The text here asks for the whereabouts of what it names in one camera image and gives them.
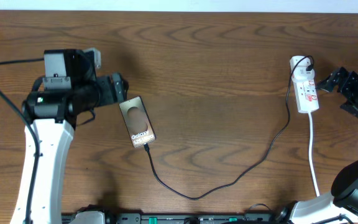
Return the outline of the Galaxy S25 Ultra smartphone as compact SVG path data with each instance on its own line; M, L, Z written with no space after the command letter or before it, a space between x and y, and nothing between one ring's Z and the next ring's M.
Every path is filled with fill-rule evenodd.
M134 148L156 140L144 102L140 96L119 104L131 143Z

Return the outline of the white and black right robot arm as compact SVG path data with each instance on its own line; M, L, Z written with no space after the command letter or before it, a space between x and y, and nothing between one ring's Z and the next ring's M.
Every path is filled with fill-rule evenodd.
M344 67L327 78L314 82L313 59L294 56L290 59L291 77L299 113L311 115L319 108L317 90L336 90L346 101L341 109L358 118L358 73ZM294 202L276 217L280 223L358 223L358 161L343 168L331 191L316 198Z

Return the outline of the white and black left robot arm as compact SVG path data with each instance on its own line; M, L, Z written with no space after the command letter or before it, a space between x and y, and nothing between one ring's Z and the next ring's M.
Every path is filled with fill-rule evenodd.
M63 180L77 117L125 101L129 88L120 73L97 76L96 48L46 50L43 61L45 75L22 103L25 159L11 223L62 222Z

